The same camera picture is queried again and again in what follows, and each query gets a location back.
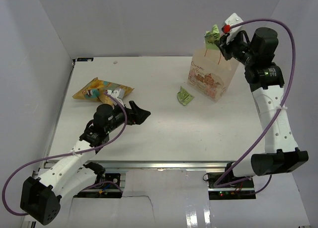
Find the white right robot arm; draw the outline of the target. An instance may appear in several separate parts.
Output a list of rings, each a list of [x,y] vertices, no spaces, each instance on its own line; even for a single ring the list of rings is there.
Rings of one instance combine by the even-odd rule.
[[[273,63],[278,45],[277,32],[267,27],[256,29],[252,39],[241,30],[231,39],[224,35],[217,41],[224,62],[217,66],[216,54],[202,58],[195,52],[185,67],[181,58],[152,59],[148,65],[134,72],[138,83],[138,99],[151,115],[145,127],[134,131],[128,146],[138,160],[169,160],[195,158],[199,148],[196,139],[213,142],[218,129],[230,135],[230,119],[225,113],[212,111],[210,105],[196,103],[181,112],[172,101],[175,79],[188,76],[188,84],[196,87],[214,101],[227,90],[238,64],[244,65],[262,126],[259,140],[265,141],[264,153],[247,150],[237,161],[229,163],[216,181],[216,186],[237,187],[252,176],[289,173],[308,161],[308,153],[301,151],[291,133],[284,103],[290,87],[284,84],[281,69]]]

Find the brown kettle chips bag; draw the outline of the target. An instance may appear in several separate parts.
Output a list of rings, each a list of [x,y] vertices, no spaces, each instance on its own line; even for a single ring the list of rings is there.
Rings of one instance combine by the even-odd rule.
[[[124,95],[130,94],[134,89],[114,82],[99,80],[97,77],[91,80],[87,85],[73,95],[73,99],[88,100],[93,102],[101,102],[103,104],[112,105],[112,101],[104,94],[108,90],[117,88],[124,90]]]

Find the green snack packet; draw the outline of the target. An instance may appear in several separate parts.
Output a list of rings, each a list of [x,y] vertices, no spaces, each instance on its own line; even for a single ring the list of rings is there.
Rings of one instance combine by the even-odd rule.
[[[219,41],[220,31],[216,24],[212,26],[210,31],[206,31],[204,35],[205,47],[210,50],[218,50],[219,48],[215,45],[215,41]]]
[[[194,99],[194,96],[181,86],[180,91],[177,93],[177,99],[180,104],[186,106]]]

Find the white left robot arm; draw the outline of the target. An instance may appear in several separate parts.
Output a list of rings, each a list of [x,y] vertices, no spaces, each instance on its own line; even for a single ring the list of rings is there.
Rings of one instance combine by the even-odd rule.
[[[24,181],[22,210],[45,226],[58,215],[65,201],[90,185],[101,187],[105,182],[104,169],[89,160],[109,142],[112,131],[121,125],[140,125],[151,114],[133,101],[129,104],[129,108],[119,104],[99,105],[70,155],[63,156],[37,178]]]

